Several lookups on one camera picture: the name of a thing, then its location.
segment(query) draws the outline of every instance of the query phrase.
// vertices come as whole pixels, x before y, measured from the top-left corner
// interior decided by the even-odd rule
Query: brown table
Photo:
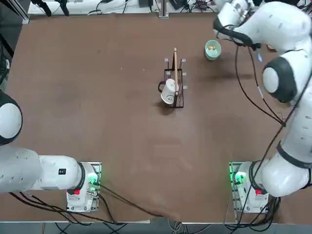
[[[235,46],[221,41],[209,62],[214,14],[154,14],[34,18],[24,25],[7,93],[24,114],[14,142],[38,154],[102,161],[102,183],[148,210],[185,222],[222,223],[230,198],[230,161],[261,159],[278,124],[239,89]],[[186,58],[184,109],[162,108],[157,84],[164,58]],[[264,61],[276,54],[262,49]],[[251,61],[240,49],[239,73],[248,94],[264,107]],[[256,61],[259,80],[264,64]],[[269,104],[281,109],[272,98]],[[36,192],[66,207],[65,191]],[[312,191],[282,198],[275,222],[312,224]],[[0,220],[63,220],[1,195]],[[118,220],[151,218],[108,196]],[[108,219],[104,205],[92,215]],[[232,202],[228,222],[234,222]]]

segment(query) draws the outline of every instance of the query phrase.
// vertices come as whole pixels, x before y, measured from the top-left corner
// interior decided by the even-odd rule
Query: green bowl
[[[209,40],[205,45],[205,55],[209,60],[216,60],[221,54],[221,45],[216,40]]]

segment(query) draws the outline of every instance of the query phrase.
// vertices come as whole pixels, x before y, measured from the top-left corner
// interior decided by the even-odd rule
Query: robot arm
[[[90,163],[67,156],[39,156],[8,144],[19,135],[22,120],[18,104],[0,91],[0,193],[67,190],[70,211],[97,210],[97,186],[90,181],[99,183],[100,176]]]
[[[311,19],[294,6],[269,2],[246,20],[253,7],[251,0],[224,3],[213,25],[216,37],[254,50],[265,43],[280,52],[280,56],[264,66],[263,83],[272,97],[294,104],[311,75]],[[276,154],[263,162],[256,176],[259,162],[243,162],[239,167],[241,180],[237,181],[237,187],[242,206],[247,199],[246,191],[252,186],[248,209],[245,207],[244,212],[259,212],[267,203],[268,193],[276,197],[289,195],[311,181],[311,86],[305,91],[288,127]]]

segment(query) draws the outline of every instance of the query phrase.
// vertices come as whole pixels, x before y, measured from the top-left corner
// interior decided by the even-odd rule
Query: mug rack
[[[165,58],[165,62],[167,63],[167,68],[164,69],[164,82],[166,83],[167,79],[171,78],[171,72],[175,72],[176,69],[176,51],[174,52],[174,56],[172,59],[172,67],[169,68],[169,59]],[[177,83],[178,83],[178,90],[175,92],[175,98],[173,104],[166,104],[166,107],[178,109],[184,107],[184,94],[183,90],[186,86],[183,86],[183,77],[186,76],[186,73],[182,71],[182,64],[186,62],[186,59],[182,58],[180,60],[180,65],[177,68]]]

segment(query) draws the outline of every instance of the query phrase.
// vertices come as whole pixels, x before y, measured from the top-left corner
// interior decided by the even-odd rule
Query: floor
[[[28,9],[30,0],[20,0],[21,5]],[[0,32],[6,38],[8,43],[13,49],[17,44],[19,34],[21,30],[21,19],[15,15],[13,12],[8,10],[2,4],[0,5]],[[60,223],[59,226],[63,229],[67,226],[66,223]],[[198,230],[201,230],[206,225],[188,225],[188,230],[190,233],[196,233]],[[106,226],[102,223],[94,223],[91,226],[80,226],[72,224],[68,229],[66,229],[68,234],[106,234],[110,233]],[[170,230],[167,220],[158,218],[151,221],[150,224],[128,224],[125,228],[119,231],[121,234],[138,234],[138,233],[168,233]],[[249,229],[237,230],[237,234],[248,234],[253,232]],[[267,234],[293,234],[298,233],[311,233],[312,226],[308,225],[272,225],[265,233]],[[58,234],[60,231],[57,229],[54,223],[0,223],[0,233],[1,234]],[[222,224],[214,224],[204,232],[203,234],[228,234],[230,233]]]

